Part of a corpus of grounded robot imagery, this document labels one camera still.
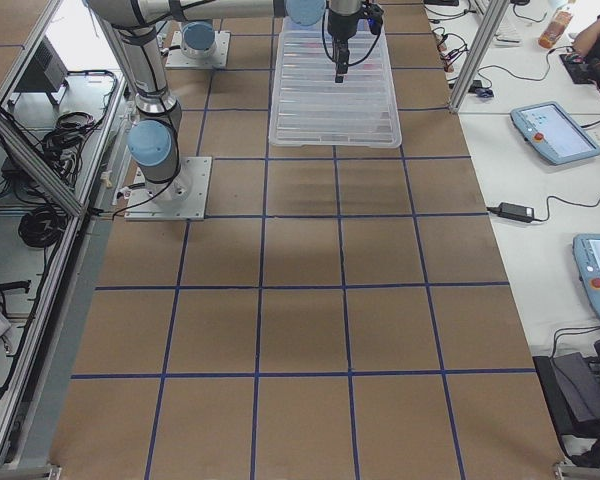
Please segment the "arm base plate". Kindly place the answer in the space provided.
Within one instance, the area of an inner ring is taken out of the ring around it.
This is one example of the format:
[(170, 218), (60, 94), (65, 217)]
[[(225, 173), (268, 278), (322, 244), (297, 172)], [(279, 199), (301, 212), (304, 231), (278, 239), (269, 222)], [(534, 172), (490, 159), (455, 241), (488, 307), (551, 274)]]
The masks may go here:
[(129, 221), (203, 220), (206, 211), (212, 170), (211, 157), (182, 157), (181, 171), (169, 188), (145, 182), (144, 174), (136, 168), (135, 181), (143, 183), (129, 196), (129, 208), (123, 214)]
[(167, 56), (166, 68), (195, 70), (224, 69), (228, 59), (230, 37), (229, 31), (215, 32), (215, 45), (211, 54), (192, 58), (186, 56), (181, 50), (181, 31), (176, 31)]

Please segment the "person's forearm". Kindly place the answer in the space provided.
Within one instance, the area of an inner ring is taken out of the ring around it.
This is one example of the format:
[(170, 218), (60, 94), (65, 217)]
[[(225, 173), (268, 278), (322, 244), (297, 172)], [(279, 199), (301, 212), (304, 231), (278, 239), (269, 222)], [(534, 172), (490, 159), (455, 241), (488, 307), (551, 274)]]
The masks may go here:
[(573, 52), (585, 57), (600, 39), (600, 14), (596, 20), (581, 31), (572, 43)]

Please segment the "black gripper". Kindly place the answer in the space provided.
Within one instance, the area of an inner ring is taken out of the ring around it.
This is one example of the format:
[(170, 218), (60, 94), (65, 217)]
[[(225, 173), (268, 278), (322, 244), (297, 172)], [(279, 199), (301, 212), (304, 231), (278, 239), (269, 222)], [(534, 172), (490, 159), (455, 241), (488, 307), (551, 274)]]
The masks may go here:
[(327, 31), (333, 39), (336, 83), (342, 83), (344, 75), (348, 73), (350, 50), (347, 41), (356, 34), (357, 24), (362, 16), (362, 4), (362, 0), (329, 1)]

